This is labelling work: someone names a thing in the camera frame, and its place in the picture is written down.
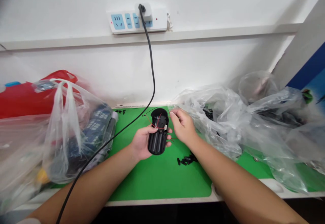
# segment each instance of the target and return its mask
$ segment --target power plug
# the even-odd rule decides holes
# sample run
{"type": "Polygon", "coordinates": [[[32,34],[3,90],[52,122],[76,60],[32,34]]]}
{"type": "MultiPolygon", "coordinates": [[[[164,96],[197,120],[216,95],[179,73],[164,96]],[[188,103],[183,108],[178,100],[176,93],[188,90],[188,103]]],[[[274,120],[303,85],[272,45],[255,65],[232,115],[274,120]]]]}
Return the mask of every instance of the power plug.
{"type": "MultiPolygon", "coordinates": [[[[141,5],[144,6],[146,9],[145,12],[142,12],[143,20],[145,22],[152,21],[152,10],[150,4],[148,2],[143,2],[141,3],[141,5]]],[[[140,17],[139,3],[135,4],[134,9],[135,9],[135,13],[138,15],[138,17],[140,17]]]]}

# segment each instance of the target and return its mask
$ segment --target black plastic casing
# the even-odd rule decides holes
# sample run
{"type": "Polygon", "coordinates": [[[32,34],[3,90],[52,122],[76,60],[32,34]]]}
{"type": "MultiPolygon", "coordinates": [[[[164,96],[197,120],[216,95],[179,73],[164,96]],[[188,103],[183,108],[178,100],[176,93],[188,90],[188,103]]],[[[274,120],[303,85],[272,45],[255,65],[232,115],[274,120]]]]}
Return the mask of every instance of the black plastic casing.
{"type": "Polygon", "coordinates": [[[153,128],[159,128],[149,135],[148,150],[153,155],[161,155],[166,148],[169,118],[165,109],[158,108],[151,113],[153,128]]]}

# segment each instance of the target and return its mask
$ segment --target white wall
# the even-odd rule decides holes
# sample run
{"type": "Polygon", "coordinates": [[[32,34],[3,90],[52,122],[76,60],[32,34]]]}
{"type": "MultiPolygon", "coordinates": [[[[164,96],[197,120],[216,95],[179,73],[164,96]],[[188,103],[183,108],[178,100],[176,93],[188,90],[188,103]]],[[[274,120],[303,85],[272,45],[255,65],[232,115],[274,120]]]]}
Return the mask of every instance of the white wall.
{"type": "MultiPolygon", "coordinates": [[[[173,99],[187,87],[223,83],[239,74],[268,70],[292,37],[229,39],[152,45],[156,77],[154,103],[173,99]]],[[[36,81],[66,69],[91,81],[115,104],[141,104],[152,94],[147,45],[0,52],[0,83],[36,81]]]]}
{"type": "Polygon", "coordinates": [[[0,43],[111,34],[106,10],[166,6],[174,31],[303,22],[317,0],[0,0],[0,43]]]}
{"type": "MultiPolygon", "coordinates": [[[[143,0],[0,0],[0,41],[110,35],[106,10],[143,0]]],[[[303,22],[317,0],[144,0],[166,5],[174,30],[303,22]]],[[[154,103],[188,87],[272,70],[293,36],[267,35],[152,44],[154,103]]],[[[36,81],[66,69],[111,104],[141,105],[152,93],[146,44],[0,52],[0,83],[36,81]]]]}
{"type": "Polygon", "coordinates": [[[281,87],[287,85],[325,42],[325,0],[318,0],[274,68],[281,87]]]}

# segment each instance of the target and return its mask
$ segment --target plastic bag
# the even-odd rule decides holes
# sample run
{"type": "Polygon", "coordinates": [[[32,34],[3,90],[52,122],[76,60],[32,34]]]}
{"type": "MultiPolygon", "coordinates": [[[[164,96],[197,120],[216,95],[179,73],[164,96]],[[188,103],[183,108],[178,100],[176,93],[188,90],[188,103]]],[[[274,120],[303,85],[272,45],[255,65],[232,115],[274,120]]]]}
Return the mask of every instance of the plastic bag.
{"type": "Polygon", "coordinates": [[[50,115],[0,120],[0,215],[34,197],[50,115]]]}
{"type": "MultiPolygon", "coordinates": [[[[61,184],[74,179],[89,158],[112,137],[117,113],[78,85],[66,80],[51,81],[60,83],[46,133],[43,168],[51,181],[61,184]]],[[[86,170],[103,160],[111,146],[112,141],[86,170]]]]}
{"type": "Polygon", "coordinates": [[[279,86],[271,73],[257,71],[248,73],[240,79],[238,91],[244,103],[250,105],[264,97],[276,94],[279,86]]]}
{"type": "MultiPolygon", "coordinates": [[[[258,83],[254,86],[250,87],[251,91],[259,91],[262,87],[258,83]]],[[[250,124],[242,128],[241,144],[255,149],[256,151],[248,152],[268,164],[274,178],[285,187],[307,193],[310,186],[318,184],[321,176],[311,172],[311,169],[302,171],[303,167],[299,163],[313,161],[316,162],[317,170],[321,169],[325,151],[321,146],[324,127],[320,125],[324,126],[324,124],[311,123],[313,118],[310,117],[301,91],[285,87],[275,93],[277,85],[273,77],[265,72],[247,74],[241,79],[239,88],[244,101],[251,102],[247,107],[247,112],[252,115],[250,124]],[[248,97],[241,93],[247,81],[254,80],[267,81],[271,85],[270,91],[263,87],[261,91],[265,97],[259,97],[256,101],[250,99],[253,96],[249,93],[248,97]]],[[[318,184],[318,188],[324,189],[325,183],[318,184]]]]}
{"type": "MultiPolygon", "coordinates": [[[[75,75],[66,70],[51,73],[42,80],[48,81],[51,78],[65,79],[72,83],[78,81],[75,75]]],[[[34,84],[29,82],[6,87],[5,91],[0,93],[0,119],[50,114],[56,90],[50,85],[40,87],[40,89],[43,90],[35,90],[34,84]]]]}
{"type": "Polygon", "coordinates": [[[325,123],[312,122],[302,93],[290,87],[279,91],[265,71],[243,76],[238,91],[219,85],[185,90],[169,108],[188,112],[206,141],[232,160],[243,148],[268,164],[288,189],[324,191],[322,176],[304,164],[325,172],[325,123]]]}
{"type": "Polygon", "coordinates": [[[220,85],[184,90],[170,103],[169,109],[181,108],[193,119],[197,130],[214,148],[237,160],[242,154],[239,125],[250,121],[243,113],[246,105],[231,89],[220,85]]]}

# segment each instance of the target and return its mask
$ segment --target black power cord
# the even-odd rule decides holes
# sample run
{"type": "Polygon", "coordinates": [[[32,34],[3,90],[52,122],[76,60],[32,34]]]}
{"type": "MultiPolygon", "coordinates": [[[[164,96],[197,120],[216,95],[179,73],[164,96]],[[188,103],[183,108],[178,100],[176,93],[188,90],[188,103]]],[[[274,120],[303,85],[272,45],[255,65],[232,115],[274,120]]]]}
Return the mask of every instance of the black power cord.
{"type": "Polygon", "coordinates": [[[117,135],[119,135],[121,132],[123,132],[123,130],[125,130],[128,126],[130,126],[132,123],[134,123],[147,109],[148,107],[150,106],[152,100],[153,100],[153,97],[155,96],[155,91],[156,91],[156,83],[155,83],[155,74],[153,72],[153,62],[152,62],[152,51],[151,51],[151,44],[150,44],[150,39],[149,39],[149,35],[148,35],[148,31],[147,31],[147,28],[146,28],[146,23],[143,19],[143,15],[142,15],[142,12],[145,12],[146,9],[144,6],[142,6],[141,4],[139,4],[139,10],[140,10],[140,15],[141,15],[141,20],[142,20],[142,23],[143,23],[143,28],[145,29],[145,33],[146,33],[146,36],[147,36],[147,39],[148,39],[148,45],[149,45],[149,51],[150,51],[150,62],[151,62],[151,72],[152,72],[152,80],[153,80],[153,93],[152,93],[152,97],[151,97],[151,100],[149,101],[149,104],[147,105],[147,107],[143,110],[143,112],[140,113],[140,115],[138,115],[132,122],[130,122],[129,124],[127,124],[121,131],[119,131],[114,137],[112,137],[109,141],[107,141],[99,150],[97,150],[97,152],[87,161],[87,163],[82,167],[82,169],[80,170],[80,172],[78,173],[77,177],[75,178],[75,180],[73,181],[73,184],[71,185],[71,188],[67,194],[67,197],[65,198],[64,200],[64,203],[61,207],[61,210],[60,210],[60,213],[59,213],[59,216],[58,216],[58,219],[57,219],[57,222],[56,224],[59,224],[60,221],[61,221],[61,218],[62,218],[62,214],[63,214],[63,211],[64,211],[64,208],[65,206],[67,205],[67,202],[68,202],[68,199],[71,195],[71,192],[76,184],[76,182],[78,181],[78,179],[80,178],[82,172],[84,171],[84,169],[87,167],[87,165],[91,162],[91,160],[95,157],[95,155],[97,155],[110,141],[112,141],[117,135]]]}

